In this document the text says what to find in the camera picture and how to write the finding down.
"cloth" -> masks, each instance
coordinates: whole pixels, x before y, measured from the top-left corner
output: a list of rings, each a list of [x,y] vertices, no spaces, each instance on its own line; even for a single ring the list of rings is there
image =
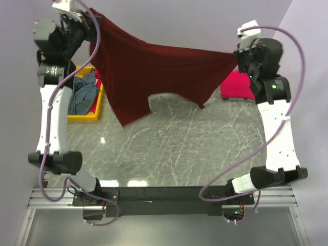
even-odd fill
[[[95,81],[94,70],[82,78],[74,78],[72,96],[68,107],[69,115],[85,115],[88,113],[99,93]]]
[[[92,64],[122,126],[151,113],[148,97],[152,94],[176,93],[203,108],[237,66],[231,53],[148,44],[105,17],[100,31],[100,48]],[[90,54],[94,48],[91,43]]]
[[[98,71],[94,71],[94,75],[96,76],[96,79],[97,79],[96,87],[97,87],[98,89],[100,89],[100,87],[101,87],[101,83],[102,83],[102,82],[101,82],[100,74],[99,74]],[[94,100],[94,102],[93,102],[93,104],[92,104],[92,106],[91,106],[89,112],[93,112],[93,113],[96,112],[97,102],[98,102],[98,97],[99,97],[99,95],[96,96],[96,99]]]
[[[255,100],[250,86],[251,82],[247,74],[232,71],[221,84],[221,97],[223,99],[241,98]]]

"pile of clothes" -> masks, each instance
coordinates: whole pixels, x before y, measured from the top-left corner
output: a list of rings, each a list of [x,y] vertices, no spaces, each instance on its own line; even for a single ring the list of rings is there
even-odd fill
[[[75,77],[68,114],[86,115],[88,112],[95,112],[100,86],[100,74],[94,69],[82,78]]]

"maroon fabric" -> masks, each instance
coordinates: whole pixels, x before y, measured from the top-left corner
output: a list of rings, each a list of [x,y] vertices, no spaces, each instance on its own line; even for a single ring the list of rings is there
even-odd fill
[[[148,97],[156,93],[175,93],[203,108],[237,66],[230,53],[148,44],[105,17],[100,30],[100,48],[92,64],[122,126],[151,113]]]

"gray wall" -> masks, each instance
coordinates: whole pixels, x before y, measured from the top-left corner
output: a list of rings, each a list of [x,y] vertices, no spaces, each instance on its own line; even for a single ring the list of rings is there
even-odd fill
[[[294,0],[281,23],[300,41],[306,55],[305,86],[292,114],[295,148],[301,165],[309,169],[308,179],[293,185],[293,190],[311,245],[327,245],[328,215],[328,19],[326,0]],[[299,80],[299,54],[284,36],[285,54],[280,73],[295,91]]]
[[[0,238],[14,245],[37,168],[27,162],[40,130],[33,9],[26,0],[0,1]]]
[[[51,1],[30,0],[40,17],[58,18]],[[258,20],[278,26],[292,0],[85,0],[130,34],[149,43],[232,52],[240,25]],[[264,35],[273,32],[263,31]],[[84,44],[73,61],[87,60]]]

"gray cloth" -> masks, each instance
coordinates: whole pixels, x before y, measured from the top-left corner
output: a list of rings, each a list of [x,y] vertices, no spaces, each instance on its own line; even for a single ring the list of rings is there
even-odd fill
[[[85,115],[88,113],[100,91],[95,81],[94,70],[82,78],[74,78],[73,92],[68,106],[69,115]]]

